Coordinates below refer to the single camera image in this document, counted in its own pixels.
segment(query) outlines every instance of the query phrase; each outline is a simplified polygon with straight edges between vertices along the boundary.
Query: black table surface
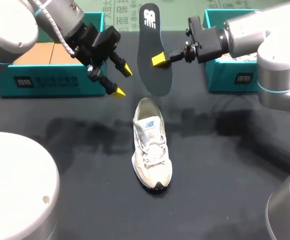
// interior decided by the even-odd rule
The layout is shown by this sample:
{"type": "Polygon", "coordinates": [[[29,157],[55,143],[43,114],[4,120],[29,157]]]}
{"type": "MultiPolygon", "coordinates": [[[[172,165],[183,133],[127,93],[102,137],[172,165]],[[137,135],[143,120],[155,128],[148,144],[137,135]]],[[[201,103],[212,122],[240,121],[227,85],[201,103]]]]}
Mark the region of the black table surface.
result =
{"type": "MultiPolygon", "coordinates": [[[[187,40],[161,36],[166,49],[187,40]]],[[[290,113],[262,107],[256,95],[210,94],[201,65],[174,64],[170,94],[154,97],[173,178],[164,194],[149,194],[131,164],[135,107],[150,96],[137,49],[138,33],[122,33],[117,52],[132,77],[108,64],[124,99],[0,99],[0,131],[35,139],[58,165],[59,239],[268,240],[265,206],[290,174],[290,113]]]]}

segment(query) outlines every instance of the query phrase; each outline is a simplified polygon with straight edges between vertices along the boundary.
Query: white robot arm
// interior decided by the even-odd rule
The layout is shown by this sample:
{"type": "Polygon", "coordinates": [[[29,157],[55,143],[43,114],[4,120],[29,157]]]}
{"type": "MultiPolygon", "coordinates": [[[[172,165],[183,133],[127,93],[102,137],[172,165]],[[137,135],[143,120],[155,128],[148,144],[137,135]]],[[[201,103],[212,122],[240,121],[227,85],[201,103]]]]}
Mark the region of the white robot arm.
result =
{"type": "Polygon", "coordinates": [[[229,53],[233,58],[257,54],[259,101],[290,112],[290,1],[228,19],[223,29],[203,29],[198,16],[188,19],[192,42],[154,56],[154,66],[181,59],[204,63],[229,53]]]}
{"type": "Polygon", "coordinates": [[[36,44],[40,27],[86,66],[86,75],[98,81],[107,94],[124,96],[100,71],[110,59],[125,77],[132,75],[126,61],[115,52],[120,34],[113,26],[98,32],[92,24],[85,25],[83,17],[84,12],[74,0],[0,0],[0,69],[36,44]]]}

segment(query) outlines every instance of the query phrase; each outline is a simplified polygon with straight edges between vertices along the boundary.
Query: black insole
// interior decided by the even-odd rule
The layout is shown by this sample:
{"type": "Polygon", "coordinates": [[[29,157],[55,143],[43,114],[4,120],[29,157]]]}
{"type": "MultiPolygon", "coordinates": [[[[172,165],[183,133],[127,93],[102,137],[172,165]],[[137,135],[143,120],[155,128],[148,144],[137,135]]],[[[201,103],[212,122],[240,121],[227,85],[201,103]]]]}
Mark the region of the black insole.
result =
{"type": "Polygon", "coordinates": [[[139,11],[139,45],[137,64],[140,77],[154,96],[165,96],[172,85],[171,67],[157,68],[151,58],[164,51],[160,38],[160,12],[157,5],[147,3],[139,11]]]}

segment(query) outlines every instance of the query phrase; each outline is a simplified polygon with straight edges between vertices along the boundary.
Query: new balance logo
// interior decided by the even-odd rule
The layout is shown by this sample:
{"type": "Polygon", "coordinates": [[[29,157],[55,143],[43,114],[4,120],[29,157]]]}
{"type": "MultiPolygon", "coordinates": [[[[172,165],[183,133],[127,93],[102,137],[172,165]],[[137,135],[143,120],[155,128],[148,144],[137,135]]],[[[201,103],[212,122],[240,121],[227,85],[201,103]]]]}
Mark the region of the new balance logo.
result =
{"type": "Polygon", "coordinates": [[[147,129],[151,129],[153,127],[154,127],[154,121],[149,121],[145,124],[144,129],[147,130],[147,129]]]}
{"type": "Polygon", "coordinates": [[[148,9],[144,10],[145,25],[156,29],[156,16],[154,11],[149,11],[148,9]]]}

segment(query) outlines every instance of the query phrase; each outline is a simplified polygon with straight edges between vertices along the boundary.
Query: sneaker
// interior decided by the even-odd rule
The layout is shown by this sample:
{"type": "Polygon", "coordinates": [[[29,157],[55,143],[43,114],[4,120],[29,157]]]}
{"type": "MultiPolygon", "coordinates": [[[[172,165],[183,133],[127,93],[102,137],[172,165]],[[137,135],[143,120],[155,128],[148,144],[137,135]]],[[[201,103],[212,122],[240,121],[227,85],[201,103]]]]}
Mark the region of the sneaker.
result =
{"type": "Polygon", "coordinates": [[[134,171],[140,182],[153,190],[164,189],[172,176],[164,119],[156,104],[148,98],[138,103],[133,119],[135,153],[134,171]]]}

